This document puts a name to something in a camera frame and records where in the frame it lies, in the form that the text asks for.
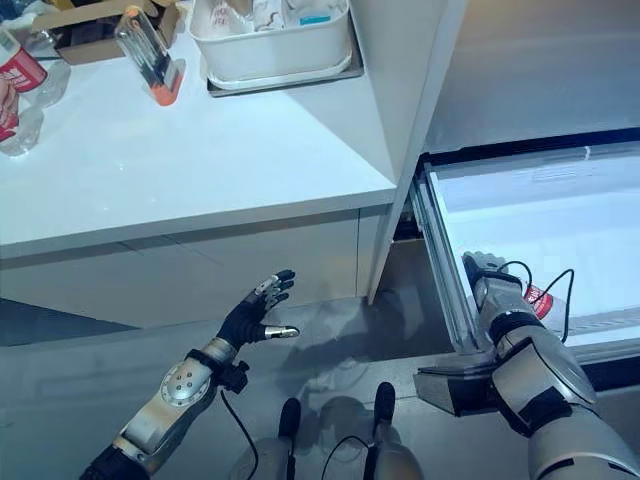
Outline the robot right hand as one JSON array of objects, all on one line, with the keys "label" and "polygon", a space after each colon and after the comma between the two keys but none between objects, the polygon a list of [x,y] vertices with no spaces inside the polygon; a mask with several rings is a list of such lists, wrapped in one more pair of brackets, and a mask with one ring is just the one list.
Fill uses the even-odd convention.
[{"label": "robot right hand", "polygon": [[488,328],[503,314],[526,310],[522,283],[517,276],[508,273],[503,257],[476,251],[465,252],[462,260],[480,325]]}]

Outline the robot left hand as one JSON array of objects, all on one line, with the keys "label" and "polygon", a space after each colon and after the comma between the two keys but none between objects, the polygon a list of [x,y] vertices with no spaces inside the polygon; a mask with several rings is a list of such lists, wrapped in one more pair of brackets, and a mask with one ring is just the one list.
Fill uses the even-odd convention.
[{"label": "robot left hand", "polygon": [[228,364],[245,344],[298,337],[300,331],[296,327],[263,324],[267,313],[289,298],[288,290],[293,287],[294,278],[293,270],[282,270],[251,290],[226,316],[203,353],[218,364]]}]

